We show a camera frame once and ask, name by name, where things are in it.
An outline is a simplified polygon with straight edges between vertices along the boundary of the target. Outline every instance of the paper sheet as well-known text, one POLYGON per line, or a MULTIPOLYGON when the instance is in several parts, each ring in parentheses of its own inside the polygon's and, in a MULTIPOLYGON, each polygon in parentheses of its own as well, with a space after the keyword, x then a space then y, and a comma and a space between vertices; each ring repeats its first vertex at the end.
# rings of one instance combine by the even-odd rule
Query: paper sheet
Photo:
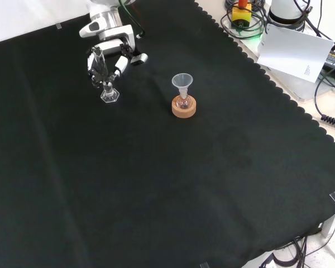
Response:
POLYGON ((333 41, 274 25, 267 32, 257 63, 315 83, 333 41))

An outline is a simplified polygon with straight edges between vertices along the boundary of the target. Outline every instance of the cable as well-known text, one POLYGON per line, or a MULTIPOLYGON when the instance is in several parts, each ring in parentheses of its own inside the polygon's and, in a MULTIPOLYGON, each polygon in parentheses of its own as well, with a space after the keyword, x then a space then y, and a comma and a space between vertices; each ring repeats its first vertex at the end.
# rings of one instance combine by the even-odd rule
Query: cable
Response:
MULTIPOLYGON (((307 11, 307 9, 302 10, 302 8, 298 5, 297 1, 294 0, 295 5, 297 6, 297 8, 299 9, 299 11, 301 13, 304 14, 305 11, 307 11)), ((305 21, 309 24, 309 26, 313 29, 313 31, 317 34, 318 37, 321 37, 322 35, 325 36, 327 39, 333 41, 329 36, 327 36, 326 34, 324 34, 322 31, 320 31, 318 28, 316 28, 311 21, 308 19, 307 13, 306 13, 306 17, 305 17, 305 21)))
POLYGON ((265 0, 255 0, 254 3, 249 2, 250 4, 252 4, 252 10, 249 10, 247 8, 244 8, 244 7, 240 7, 240 6, 238 6, 238 3, 232 3, 232 4, 229 4, 229 3, 230 3, 230 1, 226 0, 225 5, 226 5, 227 13, 226 13, 226 15, 224 15, 221 18, 221 26, 226 31, 226 33, 228 33, 232 37, 234 37, 236 39, 240 39, 240 40, 245 40, 245 39, 251 39, 251 38, 254 38, 254 37, 259 37, 259 36, 261 36, 263 34, 263 30, 264 30, 264 27, 265 27, 265 20, 264 20, 263 15, 262 15, 263 14, 262 9, 264 9, 263 6, 264 6, 264 3, 265 3, 265 0), (248 26, 248 27, 241 27, 240 25, 234 23, 232 21, 231 17, 229 16, 229 14, 232 12, 232 10, 233 10, 234 7, 237 7, 237 8, 242 9, 242 10, 247 10, 248 12, 252 13, 252 17, 256 17, 258 19, 257 22, 255 24, 253 24, 252 26, 248 26), (237 35, 235 35, 230 29, 228 29, 223 24, 223 19, 226 18, 226 17, 230 21, 231 26, 232 25, 236 26, 239 31, 254 32, 254 31, 258 31, 259 29, 261 29, 261 30, 260 30, 259 33, 255 34, 255 35, 237 36, 237 35))
POLYGON ((305 258, 307 256, 307 242, 308 242, 308 237, 306 236, 303 242, 303 246, 300 257, 299 257, 299 262, 298 265, 296 266, 297 268, 302 268, 304 267, 304 263, 305 263, 305 258))
POLYGON ((124 9, 124 11, 127 13, 127 15, 132 20, 132 22, 134 22, 134 24, 140 28, 141 33, 138 35, 138 38, 142 38, 145 35, 145 30, 143 29, 143 27, 141 27, 140 23, 133 17, 133 15, 130 14, 127 7, 122 3, 122 0, 119 0, 119 4, 124 9))
POLYGON ((267 268, 267 261, 265 260, 259 268, 267 268))
POLYGON ((331 74, 333 71, 335 71, 335 67, 333 69, 331 69, 328 73, 322 74, 322 79, 320 80, 320 82, 317 85, 317 88, 315 89, 314 104, 315 104, 315 108, 317 109, 318 113, 322 116, 321 120, 335 126, 335 118, 327 116, 325 114, 322 114, 321 111, 319 110, 319 107, 318 107, 318 104, 317 104, 318 89, 319 89, 321 83, 323 82, 323 80, 326 78, 326 76, 331 74))
POLYGON ((325 77, 325 80, 326 80, 327 82, 325 82, 325 81, 323 80, 323 83, 324 83, 324 84, 327 84, 329 87, 332 87, 332 88, 335 89, 335 85, 334 85, 334 83, 332 83, 327 77, 325 77))
POLYGON ((282 25, 282 24, 278 24, 278 23, 275 23, 274 21, 271 20, 271 18, 267 15, 267 12, 264 8, 261 8, 261 10, 263 11, 263 17, 266 18, 266 24, 272 24, 276 27, 279 27, 279 28, 290 28, 291 26, 300 26, 302 23, 304 24, 303 25, 303 30, 305 28, 305 20, 307 19, 308 17, 308 8, 310 6, 310 0, 308 1, 304 1, 307 6, 305 8, 305 10, 301 10, 301 17, 298 19, 298 21, 296 21, 295 23, 293 24, 289 24, 289 25, 282 25))
MULTIPOLYGON (((299 242, 299 241, 302 240, 302 239, 303 239, 302 237, 299 237, 299 238, 296 238, 295 240, 296 240, 297 242, 299 242)), ((290 242, 290 243, 286 244, 286 245, 283 246, 283 247, 278 247, 278 248, 276 248, 275 250, 283 250, 283 249, 285 249, 285 248, 291 246, 292 244, 294 244, 294 242, 290 242)))
POLYGON ((281 260, 277 259, 277 257, 273 253, 273 260, 274 260, 275 264, 277 264, 279 266, 282 266, 282 267, 291 267, 299 261, 301 249, 299 247, 298 242, 295 239, 293 240, 293 245, 295 246, 295 250, 296 250, 295 257, 290 261, 281 261, 281 260))
POLYGON ((309 255, 311 255, 311 254, 313 254, 313 253, 315 253, 315 252, 317 252, 317 251, 319 251, 319 250, 321 250, 323 247, 325 247, 325 246, 329 243, 329 241, 331 240, 331 238, 333 238, 334 234, 335 234, 335 229, 334 229, 333 234, 330 236, 330 238, 328 239, 328 241, 326 241, 326 243, 325 243, 323 246, 321 246, 321 247, 318 248, 317 250, 312 251, 311 253, 308 253, 308 254, 306 255, 306 257, 309 256, 309 255))
POLYGON ((320 0, 320 19, 319 19, 319 22, 318 22, 317 29, 319 29, 320 22, 322 21, 322 17, 323 17, 323 0, 320 0))

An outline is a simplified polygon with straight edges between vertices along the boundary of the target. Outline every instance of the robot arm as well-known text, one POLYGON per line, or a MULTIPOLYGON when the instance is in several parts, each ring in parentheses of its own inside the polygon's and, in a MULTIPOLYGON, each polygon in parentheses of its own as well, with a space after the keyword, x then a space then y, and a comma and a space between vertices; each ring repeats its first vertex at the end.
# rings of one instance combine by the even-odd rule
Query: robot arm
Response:
POLYGON ((142 64, 147 61, 148 56, 137 49, 132 26, 122 24, 118 12, 119 0, 88 1, 91 23, 83 27, 79 34, 83 38, 98 36, 101 41, 90 50, 88 73, 93 86, 103 88, 101 98, 106 103, 115 102, 119 93, 113 88, 114 80, 121 78, 129 64, 142 64), (121 57, 114 71, 109 73, 104 57, 117 54, 121 54, 121 57))

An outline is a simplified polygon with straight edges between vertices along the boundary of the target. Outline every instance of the small funnel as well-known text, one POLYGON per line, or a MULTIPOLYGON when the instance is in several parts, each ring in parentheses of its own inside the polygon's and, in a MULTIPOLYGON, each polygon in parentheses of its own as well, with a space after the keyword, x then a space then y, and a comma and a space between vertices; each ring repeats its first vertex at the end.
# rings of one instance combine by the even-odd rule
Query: small funnel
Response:
POLYGON ((193 82, 193 77, 189 74, 177 74, 173 77, 172 83, 180 92, 179 98, 176 100, 176 106, 181 109, 188 109, 192 105, 192 100, 188 96, 188 88, 193 82))

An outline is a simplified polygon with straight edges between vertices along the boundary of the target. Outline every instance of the black cloth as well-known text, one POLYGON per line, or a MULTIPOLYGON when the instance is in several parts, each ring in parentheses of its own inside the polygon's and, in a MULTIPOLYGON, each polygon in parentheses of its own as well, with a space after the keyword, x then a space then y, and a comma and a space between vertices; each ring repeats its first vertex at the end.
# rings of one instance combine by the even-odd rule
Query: black cloth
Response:
POLYGON ((0 268, 238 268, 335 213, 332 138, 193 1, 136 8, 150 58, 115 104, 87 78, 88 16, 0 43, 0 268))

